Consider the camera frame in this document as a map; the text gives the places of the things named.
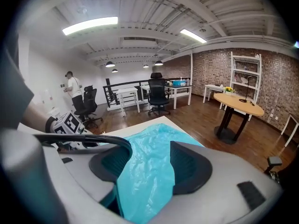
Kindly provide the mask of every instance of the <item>blue plastic sheet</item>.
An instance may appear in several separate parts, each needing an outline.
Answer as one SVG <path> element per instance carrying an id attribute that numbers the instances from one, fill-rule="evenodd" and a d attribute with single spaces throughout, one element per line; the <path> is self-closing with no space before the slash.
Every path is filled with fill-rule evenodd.
<path id="1" fill-rule="evenodd" d="M 174 171 L 170 141 L 202 146 L 188 134 L 168 125 L 152 125 L 126 138 L 133 155 L 117 180 L 125 219 L 137 224 L 151 220 L 171 199 Z"/>

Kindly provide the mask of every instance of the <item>black office chair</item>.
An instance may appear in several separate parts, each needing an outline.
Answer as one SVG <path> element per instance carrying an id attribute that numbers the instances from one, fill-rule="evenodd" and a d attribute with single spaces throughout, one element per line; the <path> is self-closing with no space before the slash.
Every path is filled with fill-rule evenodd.
<path id="1" fill-rule="evenodd" d="M 165 79 L 162 78 L 161 73 L 152 73 L 150 78 L 150 94 L 148 99 L 151 105 L 156 105 L 157 107 L 153 107 L 148 114 L 155 111 L 158 111 L 159 116 L 161 111 L 170 114 L 170 112 L 165 110 L 164 107 L 164 105 L 169 103 L 169 100 L 165 97 Z"/>
<path id="2" fill-rule="evenodd" d="M 79 110 L 75 112 L 75 115 L 84 115 L 85 120 L 83 121 L 83 124 L 86 128 L 95 127 L 98 128 L 98 125 L 95 123 L 97 120 L 103 121 L 103 118 L 90 118 L 89 115 L 96 115 L 93 112 L 97 109 L 97 104 L 95 103 L 95 96 L 97 94 L 97 89 L 94 89 L 92 85 L 87 86 L 84 88 L 84 107 L 85 109 Z"/>

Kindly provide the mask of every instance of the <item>round table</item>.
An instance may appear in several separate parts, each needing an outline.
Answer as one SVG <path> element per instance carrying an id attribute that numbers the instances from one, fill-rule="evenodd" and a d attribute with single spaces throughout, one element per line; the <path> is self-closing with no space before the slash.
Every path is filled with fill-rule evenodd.
<path id="1" fill-rule="evenodd" d="M 216 136 L 226 144 L 234 144 L 237 141 L 243 128 L 245 127 L 249 115 L 262 116 L 264 114 L 263 109 L 257 104 L 253 105 L 249 100 L 247 100 L 246 103 L 241 102 L 239 100 L 243 98 L 241 96 L 218 93 L 214 94 L 214 98 L 219 102 L 227 105 L 220 126 L 217 126 L 214 129 Z M 228 124 L 233 115 L 234 109 L 246 113 L 237 133 L 234 133 L 231 129 L 228 128 Z"/>

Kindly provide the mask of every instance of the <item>brick wall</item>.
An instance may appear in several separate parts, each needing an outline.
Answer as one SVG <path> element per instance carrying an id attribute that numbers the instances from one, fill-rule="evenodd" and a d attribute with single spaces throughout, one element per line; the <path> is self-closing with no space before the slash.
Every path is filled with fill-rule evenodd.
<path id="1" fill-rule="evenodd" d="M 163 78 L 190 77 L 190 56 L 182 56 L 167 62 L 162 66 L 153 66 L 153 72 L 161 72 Z"/>
<path id="2" fill-rule="evenodd" d="M 234 55 L 255 56 L 262 55 L 263 77 L 258 97 L 265 114 L 260 117 L 279 130 L 282 130 L 289 113 L 299 116 L 299 61 L 275 52 L 257 49 L 218 49 L 193 54 L 193 88 L 192 93 L 203 95 L 205 84 L 221 82 L 225 86 L 230 84 L 231 57 Z M 246 64 L 248 70 L 254 69 L 252 64 Z M 246 93 L 246 87 L 238 87 L 238 93 Z M 294 123 L 290 122 L 287 134 L 291 133 Z"/>

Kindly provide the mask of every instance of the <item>chair headrest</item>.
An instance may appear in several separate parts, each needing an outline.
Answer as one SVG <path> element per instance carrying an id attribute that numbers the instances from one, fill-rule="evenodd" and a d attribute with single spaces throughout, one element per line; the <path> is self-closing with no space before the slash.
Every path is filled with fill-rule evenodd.
<path id="1" fill-rule="evenodd" d="M 93 86 L 92 85 L 87 86 L 87 87 L 84 88 L 84 91 L 86 91 L 86 92 L 91 92 L 92 90 L 93 90 Z"/>
<path id="2" fill-rule="evenodd" d="M 150 78 L 151 79 L 162 78 L 162 74 L 160 72 L 151 73 Z"/>

